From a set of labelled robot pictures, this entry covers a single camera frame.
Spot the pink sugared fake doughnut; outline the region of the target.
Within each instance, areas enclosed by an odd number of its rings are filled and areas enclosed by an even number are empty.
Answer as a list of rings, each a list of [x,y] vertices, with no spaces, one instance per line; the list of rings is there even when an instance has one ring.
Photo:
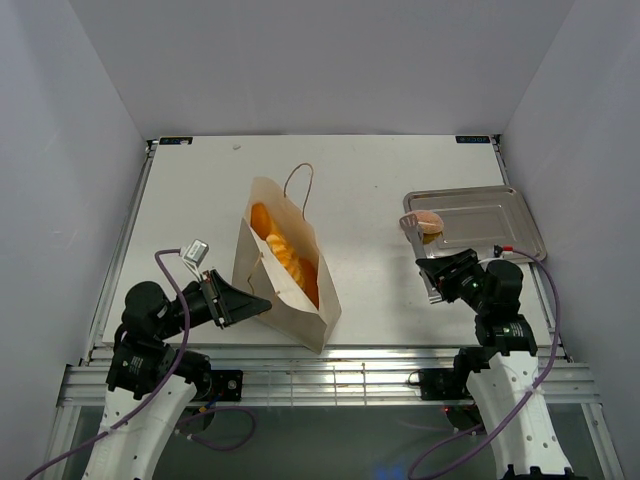
[[[429,210],[412,210],[405,213],[399,224],[403,229],[420,229],[424,234],[440,234],[444,230],[442,218]]]

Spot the beige paper bag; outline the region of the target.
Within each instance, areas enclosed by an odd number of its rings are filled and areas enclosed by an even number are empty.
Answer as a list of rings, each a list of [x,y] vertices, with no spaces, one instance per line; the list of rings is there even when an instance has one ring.
[[[258,318],[310,351],[323,351],[342,309],[316,233],[283,185],[252,180],[235,250],[232,285],[271,302]]]

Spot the ring shaped fake bread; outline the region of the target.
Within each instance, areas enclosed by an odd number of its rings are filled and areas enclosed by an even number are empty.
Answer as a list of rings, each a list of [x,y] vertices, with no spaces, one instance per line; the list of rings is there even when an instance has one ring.
[[[271,233],[266,238],[266,243],[283,268],[289,273],[296,284],[303,289],[304,279],[299,263],[299,256],[293,246],[279,232]]]

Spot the golden oval fake loaf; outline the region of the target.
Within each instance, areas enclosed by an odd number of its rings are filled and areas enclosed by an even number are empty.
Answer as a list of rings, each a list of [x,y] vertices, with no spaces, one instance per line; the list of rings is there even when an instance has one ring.
[[[304,292],[315,306],[319,308],[319,290],[317,284],[317,270],[313,263],[306,258],[299,259],[303,279],[304,279]]]

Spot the long baguette fake bread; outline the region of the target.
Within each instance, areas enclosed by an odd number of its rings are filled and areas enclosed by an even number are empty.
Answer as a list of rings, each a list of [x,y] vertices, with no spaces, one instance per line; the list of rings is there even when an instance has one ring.
[[[262,240],[265,240],[272,233],[273,220],[263,203],[258,202],[252,205],[250,226]]]

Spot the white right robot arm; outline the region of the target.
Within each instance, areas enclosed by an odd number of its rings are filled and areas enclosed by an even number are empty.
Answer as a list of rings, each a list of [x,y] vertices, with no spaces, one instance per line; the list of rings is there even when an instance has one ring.
[[[486,264],[472,249],[416,261],[445,302],[461,300],[475,314],[478,344],[459,350],[451,382],[473,399],[486,438],[455,463],[490,448],[499,479],[574,479],[541,390],[553,365],[539,365],[533,330],[520,312],[524,275],[500,257],[504,251],[495,247]]]

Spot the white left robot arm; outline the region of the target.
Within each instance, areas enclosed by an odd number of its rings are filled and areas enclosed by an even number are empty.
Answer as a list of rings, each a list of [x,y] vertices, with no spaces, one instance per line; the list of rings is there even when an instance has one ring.
[[[99,439],[86,479],[149,479],[175,429],[208,424],[218,402],[241,398],[243,374],[168,339],[212,321],[221,329],[270,310],[270,301],[228,284],[215,270],[170,300],[152,281],[125,296],[106,378]]]

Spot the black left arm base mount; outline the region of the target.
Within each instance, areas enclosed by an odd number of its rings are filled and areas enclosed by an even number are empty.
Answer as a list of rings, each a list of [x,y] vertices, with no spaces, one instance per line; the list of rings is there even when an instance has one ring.
[[[211,370],[197,382],[196,402],[238,402],[242,398],[242,370]]]

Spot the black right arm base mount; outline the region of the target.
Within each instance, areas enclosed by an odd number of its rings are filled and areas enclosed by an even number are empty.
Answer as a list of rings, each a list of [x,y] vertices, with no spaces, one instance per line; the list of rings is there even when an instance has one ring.
[[[453,368],[414,370],[409,374],[407,384],[419,389],[419,397],[423,401],[457,401],[471,398]]]

